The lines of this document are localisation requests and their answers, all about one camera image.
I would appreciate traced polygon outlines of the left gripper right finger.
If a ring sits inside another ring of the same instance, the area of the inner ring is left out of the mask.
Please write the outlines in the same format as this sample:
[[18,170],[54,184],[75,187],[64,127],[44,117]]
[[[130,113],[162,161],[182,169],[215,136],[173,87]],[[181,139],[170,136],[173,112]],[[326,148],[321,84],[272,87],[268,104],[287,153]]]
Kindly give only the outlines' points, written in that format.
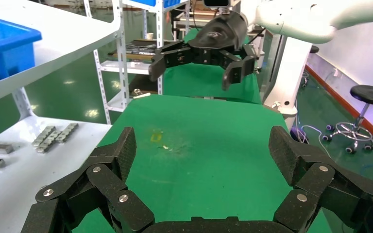
[[321,149],[295,141],[281,126],[269,138],[270,155],[292,190],[273,220],[306,232],[320,209],[356,232],[373,232],[373,181],[337,165]]

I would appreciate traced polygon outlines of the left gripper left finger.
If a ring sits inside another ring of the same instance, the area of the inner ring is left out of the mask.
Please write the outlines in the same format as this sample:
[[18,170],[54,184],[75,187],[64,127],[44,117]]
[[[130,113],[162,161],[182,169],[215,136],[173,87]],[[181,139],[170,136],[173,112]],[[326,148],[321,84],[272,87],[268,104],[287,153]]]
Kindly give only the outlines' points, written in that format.
[[35,232],[70,233],[96,209],[117,233],[153,225],[153,212],[126,185],[135,156],[135,131],[125,127],[116,142],[95,148],[77,170],[38,191]]

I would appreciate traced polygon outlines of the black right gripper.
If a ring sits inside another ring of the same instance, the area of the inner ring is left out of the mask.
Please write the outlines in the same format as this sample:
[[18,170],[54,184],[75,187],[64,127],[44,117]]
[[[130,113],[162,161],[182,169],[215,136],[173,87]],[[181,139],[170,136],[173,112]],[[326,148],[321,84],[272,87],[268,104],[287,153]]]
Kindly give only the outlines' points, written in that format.
[[179,40],[158,48],[149,66],[150,81],[157,81],[170,67],[191,62],[217,65],[221,60],[225,69],[221,87],[227,91],[254,72],[258,57],[251,44],[244,44],[247,31],[247,18],[241,13],[231,11],[216,16],[188,44]]

